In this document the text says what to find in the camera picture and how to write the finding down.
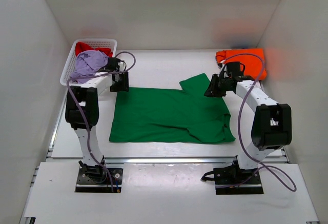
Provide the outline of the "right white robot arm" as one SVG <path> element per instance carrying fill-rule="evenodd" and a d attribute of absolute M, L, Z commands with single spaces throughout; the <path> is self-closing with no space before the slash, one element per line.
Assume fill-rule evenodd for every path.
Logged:
<path fill-rule="evenodd" d="M 245 75 L 245 65 L 230 62 L 214 74 L 204 95 L 224 97 L 228 91 L 242 98 L 238 114 L 245 105 L 254 112 L 251 143 L 241 145 L 243 153 L 236 156 L 230 166 L 214 172 L 220 188 L 236 188 L 246 184 L 258 172 L 258 165 L 272 152 L 291 143 L 292 110 L 270 98 L 251 76 Z"/>

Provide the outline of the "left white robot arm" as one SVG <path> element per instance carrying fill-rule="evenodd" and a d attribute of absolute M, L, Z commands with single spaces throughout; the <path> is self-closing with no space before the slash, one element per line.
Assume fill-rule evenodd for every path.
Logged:
<path fill-rule="evenodd" d="M 83 159 L 79 161 L 82 173 L 96 184 L 113 183 L 113 177 L 106 166 L 105 157 L 101 153 L 96 135 L 96 125 L 99 121 L 99 87 L 82 87 L 79 80 L 92 80 L 97 77 L 112 78 L 108 85 L 111 92 L 129 91 L 129 75 L 125 61 L 108 57 L 106 64 L 97 72 L 99 75 L 73 75 L 66 82 L 67 101 L 65 120 L 70 124 L 78 137 Z"/>

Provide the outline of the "green t shirt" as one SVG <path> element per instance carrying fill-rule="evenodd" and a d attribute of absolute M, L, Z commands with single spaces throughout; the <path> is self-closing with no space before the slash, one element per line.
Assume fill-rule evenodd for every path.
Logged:
<path fill-rule="evenodd" d="M 130 88 L 117 94 L 110 142 L 233 142 L 230 112 L 222 98 L 205 97 L 202 73 L 180 89 Z"/>

